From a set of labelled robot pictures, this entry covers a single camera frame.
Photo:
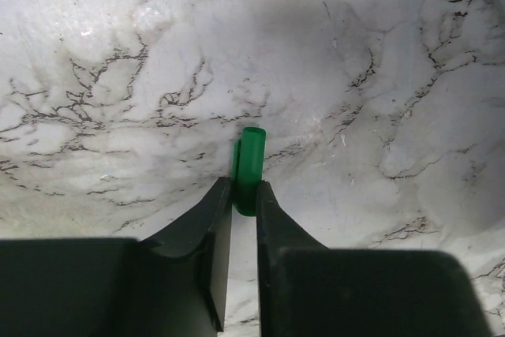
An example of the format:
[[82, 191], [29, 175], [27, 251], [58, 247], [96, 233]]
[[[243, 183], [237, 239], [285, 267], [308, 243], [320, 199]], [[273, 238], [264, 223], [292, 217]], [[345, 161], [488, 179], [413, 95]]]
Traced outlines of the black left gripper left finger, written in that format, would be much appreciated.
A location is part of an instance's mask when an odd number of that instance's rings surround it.
[[231, 190], [220, 178], [144, 240], [1, 243], [4, 336], [215, 336], [224, 329]]

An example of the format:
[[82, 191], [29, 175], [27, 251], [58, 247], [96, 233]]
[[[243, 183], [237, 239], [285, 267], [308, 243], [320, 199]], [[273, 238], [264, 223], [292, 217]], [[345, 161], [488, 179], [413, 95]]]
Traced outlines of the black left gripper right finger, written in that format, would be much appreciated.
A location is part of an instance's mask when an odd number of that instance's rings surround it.
[[489, 336], [464, 267], [437, 250], [331, 249], [256, 195], [263, 336]]

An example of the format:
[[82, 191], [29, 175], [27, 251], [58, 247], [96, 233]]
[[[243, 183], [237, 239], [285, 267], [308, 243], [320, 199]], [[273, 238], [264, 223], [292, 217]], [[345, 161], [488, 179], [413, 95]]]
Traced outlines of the green marker cap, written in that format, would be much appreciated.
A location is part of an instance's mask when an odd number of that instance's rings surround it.
[[266, 131], [245, 127], [234, 143], [232, 162], [232, 199], [238, 213], [256, 216], [256, 192], [263, 176]]

